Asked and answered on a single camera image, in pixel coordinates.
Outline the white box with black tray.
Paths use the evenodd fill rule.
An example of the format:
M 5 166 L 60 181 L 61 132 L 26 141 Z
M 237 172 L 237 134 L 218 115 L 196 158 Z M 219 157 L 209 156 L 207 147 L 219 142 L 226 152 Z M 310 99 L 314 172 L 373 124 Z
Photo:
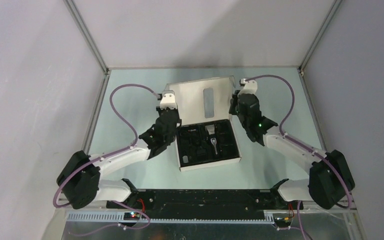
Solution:
M 173 92 L 181 119 L 175 135 L 179 170 L 239 163 L 242 156 L 229 113 L 235 78 L 169 83 L 165 88 Z

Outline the black hair trimmer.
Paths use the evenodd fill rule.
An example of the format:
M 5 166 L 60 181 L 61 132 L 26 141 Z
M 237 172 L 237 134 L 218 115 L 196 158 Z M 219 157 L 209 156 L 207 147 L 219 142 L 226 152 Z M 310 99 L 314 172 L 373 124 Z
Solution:
M 218 155 L 218 149 L 217 149 L 216 127 L 214 124 L 211 124 L 211 125 L 206 125 L 205 129 L 208 133 L 209 141 L 210 141 L 211 145 L 213 146 L 214 154 L 217 156 Z

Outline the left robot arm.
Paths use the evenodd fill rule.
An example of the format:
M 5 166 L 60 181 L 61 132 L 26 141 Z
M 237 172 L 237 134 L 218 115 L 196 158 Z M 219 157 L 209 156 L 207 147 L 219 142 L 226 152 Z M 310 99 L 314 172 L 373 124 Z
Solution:
M 155 123 L 139 135 L 133 145 L 92 159 L 83 150 L 75 152 L 56 179 L 56 208 L 81 209 L 94 201 L 116 201 L 133 208 L 138 194 L 128 179 L 105 180 L 104 177 L 129 165 L 150 160 L 175 141 L 182 120 L 177 109 L 160 109 Z

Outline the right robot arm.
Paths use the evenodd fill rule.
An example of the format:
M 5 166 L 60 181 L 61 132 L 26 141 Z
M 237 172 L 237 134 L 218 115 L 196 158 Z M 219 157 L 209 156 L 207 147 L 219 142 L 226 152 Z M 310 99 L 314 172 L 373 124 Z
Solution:
M 281 131 L 275 121 L 262 115 L 254 94 L 236 91 L 229 113 L 237 116 L 251 142 L 284 155 L 308 175 L 300 180 L 285 178 L 275 184 L 270 189 L 270 201 L 275 208 L 284 209 L 292 201 L 314 201 L 329 210 L 338 206 L 342 198 L 352 201 L 351 192 L 356 184 L 342 152 L 326 152 Z

